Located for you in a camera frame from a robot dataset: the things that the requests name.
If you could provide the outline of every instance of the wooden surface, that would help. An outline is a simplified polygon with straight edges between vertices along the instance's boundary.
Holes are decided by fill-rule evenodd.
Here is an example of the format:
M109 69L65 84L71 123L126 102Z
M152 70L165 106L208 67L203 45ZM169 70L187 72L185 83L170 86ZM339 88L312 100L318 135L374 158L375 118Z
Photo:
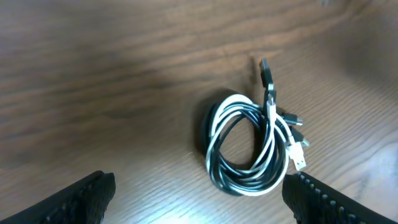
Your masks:
M0 7L0 219L95 170L104 223L293 223L281 187L214 188L195 147L204 100L278 104L305 119L306 172L398 221L398 2L7 1ZM250 156L248 123L223 151Z

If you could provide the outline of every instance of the black object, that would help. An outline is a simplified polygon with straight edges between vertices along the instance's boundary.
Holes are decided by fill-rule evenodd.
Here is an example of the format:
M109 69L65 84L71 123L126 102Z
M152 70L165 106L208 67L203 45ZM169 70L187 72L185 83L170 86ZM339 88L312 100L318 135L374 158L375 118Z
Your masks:
M113 198L114 175L96 171L0 224L97 224Z
M304 172L285 176L282 196L299 224L397 224Z

